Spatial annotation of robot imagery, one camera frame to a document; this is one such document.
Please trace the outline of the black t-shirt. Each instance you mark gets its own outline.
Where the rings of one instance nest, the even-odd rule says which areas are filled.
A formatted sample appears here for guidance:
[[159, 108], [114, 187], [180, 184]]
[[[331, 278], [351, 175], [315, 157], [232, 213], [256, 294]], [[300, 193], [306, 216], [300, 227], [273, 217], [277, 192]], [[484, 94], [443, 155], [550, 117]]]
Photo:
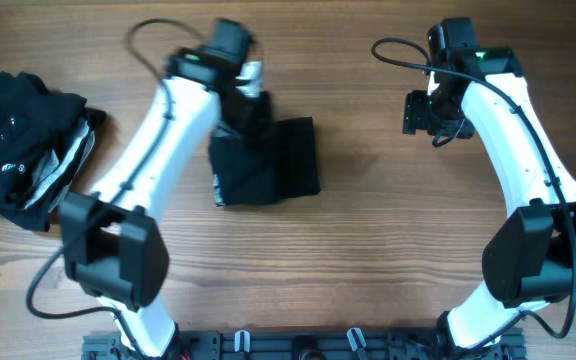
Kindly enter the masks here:
[[276, 121], [267, 91], [252, 99], [246, 111], [241, 123], [219, 125], [211, 134], [215, 205], [266, 206], [319, 194], [313, 119]]

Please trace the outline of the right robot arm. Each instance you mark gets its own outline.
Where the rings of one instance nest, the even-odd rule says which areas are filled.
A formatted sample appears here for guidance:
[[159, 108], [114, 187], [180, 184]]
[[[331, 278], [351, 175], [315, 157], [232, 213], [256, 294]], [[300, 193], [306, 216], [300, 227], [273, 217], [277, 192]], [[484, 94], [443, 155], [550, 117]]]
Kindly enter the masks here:
[[532, 106], [523, 68], [508, 47], [483, 47], [467, 17], [428, 32], [424, 90], [406, 98], [402, 130], [423, 131], [435, 147], [478, 136], [487, 151], [507, 218], [482, 254], [481, 284], [438, 323], [438, 350], [465, 357], [499, 345], [518, 321], [558, 302], [576, 313], [576, 180], [550, 143]]

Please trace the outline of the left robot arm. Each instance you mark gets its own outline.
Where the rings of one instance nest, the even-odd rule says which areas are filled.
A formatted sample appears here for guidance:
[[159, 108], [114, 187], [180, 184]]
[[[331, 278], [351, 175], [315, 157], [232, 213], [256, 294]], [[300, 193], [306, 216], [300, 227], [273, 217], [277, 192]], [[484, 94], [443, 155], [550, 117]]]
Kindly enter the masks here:
[[69, 193], [59, 210], [66, 275], [110, 312], [119, 349], [134, 359], [173, 359], [178, 327], [159, 295], [169, 254], [158, 223], [171, 190], [210, 133], [244, 140], [264, 123], [255, 40], [219, 19], [195, 48], [173, 54], [138, 132], [90, 194]]

